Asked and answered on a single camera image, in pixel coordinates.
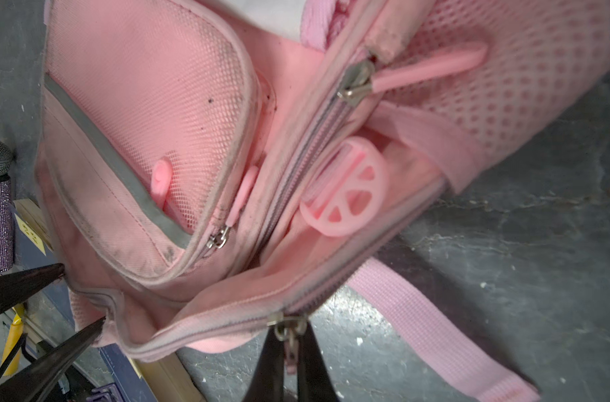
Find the small navy blue book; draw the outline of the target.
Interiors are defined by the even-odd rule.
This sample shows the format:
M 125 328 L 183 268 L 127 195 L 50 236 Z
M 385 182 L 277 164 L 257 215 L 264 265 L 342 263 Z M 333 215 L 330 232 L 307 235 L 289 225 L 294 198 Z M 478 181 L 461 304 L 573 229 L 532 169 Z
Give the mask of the small navy blue book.
M 13 201 L 13 206 L 19 230 L 28 236 L 44 255 L 46 255 L 46 251 L 52 251 L 45 216 L 38 204 L 31 199 L 17 199 Z

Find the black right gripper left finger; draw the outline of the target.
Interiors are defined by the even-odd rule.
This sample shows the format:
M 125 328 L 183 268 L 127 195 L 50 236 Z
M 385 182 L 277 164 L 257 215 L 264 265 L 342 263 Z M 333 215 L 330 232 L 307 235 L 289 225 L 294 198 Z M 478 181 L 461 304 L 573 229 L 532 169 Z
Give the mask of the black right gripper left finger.
M 274 328 L 268 330 L 256 370 L 243 402 L 283 402 L 285 376 L 284 342 Z

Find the large navy blue book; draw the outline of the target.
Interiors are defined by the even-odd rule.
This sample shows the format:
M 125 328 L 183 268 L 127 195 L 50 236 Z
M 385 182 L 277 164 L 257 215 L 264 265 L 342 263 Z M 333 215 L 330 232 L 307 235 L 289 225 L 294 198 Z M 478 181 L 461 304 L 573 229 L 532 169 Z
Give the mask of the large navy blue book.
M 99 352 L 113 381 L 92 390 L 88 401 L 206 400 L 175 354 L 145 363 L 128 358 L 116 345 Z

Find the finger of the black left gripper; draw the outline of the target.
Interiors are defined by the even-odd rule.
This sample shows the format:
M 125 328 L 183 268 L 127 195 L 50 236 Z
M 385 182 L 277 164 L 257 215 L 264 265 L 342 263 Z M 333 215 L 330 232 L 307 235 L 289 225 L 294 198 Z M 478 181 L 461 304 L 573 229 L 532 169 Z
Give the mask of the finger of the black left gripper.
M 44 401 L 65 371 L 99 337 L 104 318 L 78 331 L 0 385 L 0 401 Z
M 60 263 L 0 276 L 0 314 L 26 302 L 65 274 Z

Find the pink school backpack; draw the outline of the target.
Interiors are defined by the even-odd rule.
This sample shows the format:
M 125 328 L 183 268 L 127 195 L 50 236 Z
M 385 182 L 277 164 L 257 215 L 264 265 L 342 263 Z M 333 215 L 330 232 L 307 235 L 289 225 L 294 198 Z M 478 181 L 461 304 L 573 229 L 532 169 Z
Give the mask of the pink school backpack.
M 343 285 L 447 383 L 536 401 L 375 251 L 610 70 L 610 1 L 49 1 L 35 175 L 83 328 L 155 361 Z

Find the yellow toy shovel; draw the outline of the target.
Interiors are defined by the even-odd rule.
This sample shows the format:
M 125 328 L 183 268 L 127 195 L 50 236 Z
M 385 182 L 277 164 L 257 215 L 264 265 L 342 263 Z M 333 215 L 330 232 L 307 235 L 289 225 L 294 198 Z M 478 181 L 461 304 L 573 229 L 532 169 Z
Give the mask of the yellow toy shovel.
M 16 348 L 18 342 L 23 335 L 24 324 L 23 319 L 25 317 L 25 305 L 23 303 L 17 304 L 13 307 L 14 317 L 9 327 L 8 337 L 3 350 L 3 361 L 2 364 L 7 363 L 5 366 L 6 370 L 3 372 L 3 377 L 9 377 L 14 375 L 18 371 L 20 362 L 20 350 L 21 347 Z

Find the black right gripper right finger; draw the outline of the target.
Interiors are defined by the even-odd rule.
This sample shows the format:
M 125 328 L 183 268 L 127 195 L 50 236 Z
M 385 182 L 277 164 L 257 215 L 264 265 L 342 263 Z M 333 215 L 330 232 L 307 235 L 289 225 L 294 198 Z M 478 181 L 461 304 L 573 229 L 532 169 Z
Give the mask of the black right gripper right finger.
M 299 337 L 297 398 L 300 402 L 339 402 L 311 323 Z

